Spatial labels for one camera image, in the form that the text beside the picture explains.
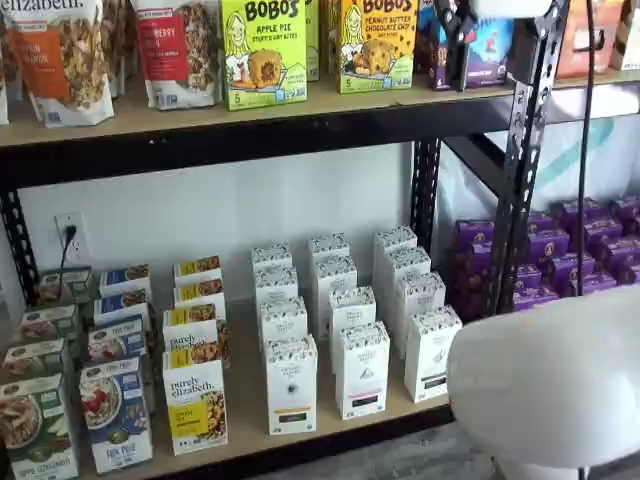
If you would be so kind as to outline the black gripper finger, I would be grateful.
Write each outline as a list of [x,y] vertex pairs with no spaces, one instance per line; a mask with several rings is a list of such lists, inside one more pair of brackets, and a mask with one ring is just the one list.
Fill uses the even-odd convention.
[[436,0],[434,7],[447,38],[450,85],[464,92],[469,55],[467,36],[474,28],[474,12],[468,1]]

